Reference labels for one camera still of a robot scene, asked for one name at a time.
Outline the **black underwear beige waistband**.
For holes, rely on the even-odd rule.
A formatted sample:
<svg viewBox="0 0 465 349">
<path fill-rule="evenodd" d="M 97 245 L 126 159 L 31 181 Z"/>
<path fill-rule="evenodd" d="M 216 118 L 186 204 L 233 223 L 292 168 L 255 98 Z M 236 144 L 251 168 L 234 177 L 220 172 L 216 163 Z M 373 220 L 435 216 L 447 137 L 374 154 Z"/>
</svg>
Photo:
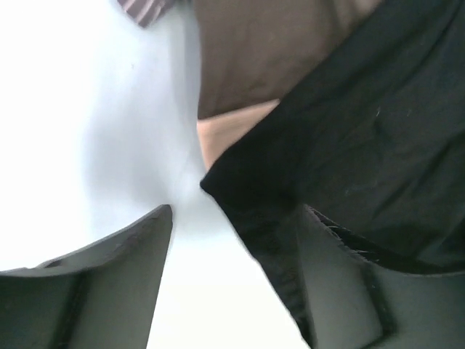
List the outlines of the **black underwear beige waistband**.
<svg viewBox="0 0 465 349">
<path fill-rule="evenodd" d="M 295 153 L 208 171 L 311 347 L 298 232 L 309 207 L 416 262 L 464 267 L 464 3 L 386 1 L 286 95 Z"/>
</svg>

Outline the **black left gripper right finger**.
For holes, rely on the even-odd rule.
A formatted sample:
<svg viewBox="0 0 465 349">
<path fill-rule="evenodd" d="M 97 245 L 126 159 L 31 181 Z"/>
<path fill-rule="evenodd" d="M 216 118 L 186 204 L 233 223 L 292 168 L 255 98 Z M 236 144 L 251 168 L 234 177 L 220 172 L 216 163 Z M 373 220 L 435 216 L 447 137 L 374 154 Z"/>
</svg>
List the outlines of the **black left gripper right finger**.
<svg viewBox="0 0 465 349">
<path fill-rule="evenodd" d="M 303 208 L 299 256 L 315 348 L 462 348 L 464 267 L 392 254 Z"/>
</svg>

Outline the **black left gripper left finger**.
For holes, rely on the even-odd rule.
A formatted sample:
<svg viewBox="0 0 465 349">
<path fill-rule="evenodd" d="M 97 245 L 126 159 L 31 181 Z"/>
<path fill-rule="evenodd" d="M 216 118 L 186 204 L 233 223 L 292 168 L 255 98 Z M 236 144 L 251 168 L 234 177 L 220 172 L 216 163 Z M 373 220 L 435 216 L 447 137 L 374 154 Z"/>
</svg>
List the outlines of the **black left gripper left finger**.
<svg viewBox="0 0 465 349">
<path fill-rule="evenodd" d="M 161 205 L 70 254 L 2 272 L 1 348 L 145 348 L 171 232 Z"/>
</svg>

